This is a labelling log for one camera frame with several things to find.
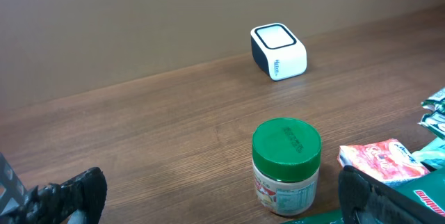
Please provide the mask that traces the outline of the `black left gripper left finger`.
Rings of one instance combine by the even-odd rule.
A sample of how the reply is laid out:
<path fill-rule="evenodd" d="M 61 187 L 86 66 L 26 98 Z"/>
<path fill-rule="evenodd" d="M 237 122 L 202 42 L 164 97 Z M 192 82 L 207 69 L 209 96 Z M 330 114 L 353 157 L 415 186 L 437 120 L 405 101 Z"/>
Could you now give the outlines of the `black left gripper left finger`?
<path fill-rule="evenodd" d="M 24 202 L 1 215 L 6 224 L 98 224 L 106 202 L 106 178 L 92 167 L 62 184 L 32 188 Z"/>

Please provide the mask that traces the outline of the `green lid peanut butter jar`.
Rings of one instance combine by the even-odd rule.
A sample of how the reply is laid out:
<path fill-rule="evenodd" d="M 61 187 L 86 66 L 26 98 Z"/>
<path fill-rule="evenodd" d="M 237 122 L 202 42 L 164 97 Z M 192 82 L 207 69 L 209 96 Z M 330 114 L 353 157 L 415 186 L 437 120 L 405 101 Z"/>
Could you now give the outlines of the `green lid peanut butter jar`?
<path fill-rule="evenodd" d="M 309 209 L 321 151 L 320 134 L 302 120 L 274 118 L 261 123 L 252 135 L 254 187 L 260 203 L 280 216 Z"/>

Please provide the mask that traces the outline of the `orange tissue pack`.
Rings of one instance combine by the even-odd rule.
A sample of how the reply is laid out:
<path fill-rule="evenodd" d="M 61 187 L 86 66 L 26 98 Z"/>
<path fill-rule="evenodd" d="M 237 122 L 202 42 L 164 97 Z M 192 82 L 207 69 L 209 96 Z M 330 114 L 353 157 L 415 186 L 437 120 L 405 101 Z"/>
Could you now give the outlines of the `orange tissue pack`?
<path fill-rule="evenodd" d="M 430 172 L 395 138 L 367 145 L 341 145 L 337 160 L 342 167 L 353 166 L 390 187 Z"/>

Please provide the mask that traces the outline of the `teal wet wipes pack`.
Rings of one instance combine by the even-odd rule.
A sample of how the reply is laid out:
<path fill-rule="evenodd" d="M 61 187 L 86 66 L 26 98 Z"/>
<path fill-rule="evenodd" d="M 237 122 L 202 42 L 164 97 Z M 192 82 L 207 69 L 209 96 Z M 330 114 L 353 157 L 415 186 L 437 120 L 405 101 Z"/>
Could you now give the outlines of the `teal wet wipes pack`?
<path fill-rule="evenodd" d="M 444 167 L 444 140 L 437 137 L 419 151 L 413 152 L 412 156 L 434 169 Z"/>

